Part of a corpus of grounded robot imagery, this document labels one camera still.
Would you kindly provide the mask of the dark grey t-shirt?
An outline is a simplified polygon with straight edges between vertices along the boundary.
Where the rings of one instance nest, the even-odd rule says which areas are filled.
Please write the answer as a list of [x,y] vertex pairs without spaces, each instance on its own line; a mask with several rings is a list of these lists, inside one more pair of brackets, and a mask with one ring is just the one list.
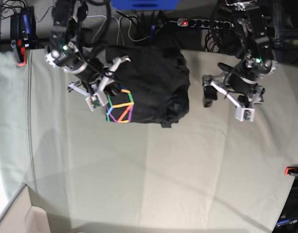
[[189,112],[189,69],[177,47],[110,46],[106,59],[130,59],[115,71],[116,94],[108,94],[105,119],[113,123],[170,128]]

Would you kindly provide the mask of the black power strip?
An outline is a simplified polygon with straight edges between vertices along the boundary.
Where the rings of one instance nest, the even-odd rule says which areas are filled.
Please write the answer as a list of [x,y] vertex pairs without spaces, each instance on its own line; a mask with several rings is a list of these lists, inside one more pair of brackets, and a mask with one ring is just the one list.
[[[210,29],[210,20],[209,19],[198,19],[198,18],[179,18],[177,19],[177,25],[184,28],[198,28],[198,29]],[[224,30],[228,31],[233,28],[233,24],[229,21],[214,21],[215,30]]]

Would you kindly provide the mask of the blue box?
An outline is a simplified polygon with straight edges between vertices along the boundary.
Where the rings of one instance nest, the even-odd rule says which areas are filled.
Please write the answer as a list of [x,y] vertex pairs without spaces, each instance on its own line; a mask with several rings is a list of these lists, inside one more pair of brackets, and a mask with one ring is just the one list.
[[111,0],[118,10],[175,10],[179,0]]

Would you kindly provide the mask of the light green table cloth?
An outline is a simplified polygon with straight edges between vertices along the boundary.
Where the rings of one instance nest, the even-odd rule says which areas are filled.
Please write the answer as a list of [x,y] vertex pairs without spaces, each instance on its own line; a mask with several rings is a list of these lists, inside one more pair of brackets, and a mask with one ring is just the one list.
[[0,179],[11,200],[26,184],[54,233],[270,233],[298,163],[298,67],[263,79],[253,122],[219,96],[202,103],[201,76],[230,56],[184,51],[189,113],[171,128],[116,124],[91,112],[74,76],[43,50],[18,67],[0,53]]

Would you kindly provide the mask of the left red black clamp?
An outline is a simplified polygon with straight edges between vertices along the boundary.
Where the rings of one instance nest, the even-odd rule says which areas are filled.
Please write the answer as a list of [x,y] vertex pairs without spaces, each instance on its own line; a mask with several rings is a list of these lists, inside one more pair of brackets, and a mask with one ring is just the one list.
[[34,49],[37,43],[33,6],[25,7],[11,16],[10,39],[17,65],[26,65],[26,50]]

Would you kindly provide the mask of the red black clamp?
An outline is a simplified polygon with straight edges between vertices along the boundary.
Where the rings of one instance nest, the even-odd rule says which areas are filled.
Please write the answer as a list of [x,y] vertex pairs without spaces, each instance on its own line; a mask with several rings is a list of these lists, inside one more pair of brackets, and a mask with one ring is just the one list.
[[26,65],[26,50],[34,49],[37,43],[33,6],[25,7],[11,16],[10,39],[17,65]]
[[284,172],[285,175],[293,176],[295,178],[298,178],[298,165],[297,166],[291,166],[287,167]]

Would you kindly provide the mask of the right red black clamp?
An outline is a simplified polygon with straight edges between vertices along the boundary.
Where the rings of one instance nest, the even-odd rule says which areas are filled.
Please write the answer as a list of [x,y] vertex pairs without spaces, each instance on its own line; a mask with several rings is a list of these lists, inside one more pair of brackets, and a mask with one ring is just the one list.
[[291,166],[287,167],[284,172],[285,175],[293,176],[295,178],[298,178],[298,165],[297,166]]

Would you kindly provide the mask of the beige plastic bin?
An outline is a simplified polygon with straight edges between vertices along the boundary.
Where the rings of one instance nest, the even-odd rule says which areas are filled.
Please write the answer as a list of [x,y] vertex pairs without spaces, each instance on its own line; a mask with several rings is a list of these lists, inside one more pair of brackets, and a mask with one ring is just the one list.
[[27,185],[18,188],[0,214],[0,233],[50,233],[47,213],[32,205]]

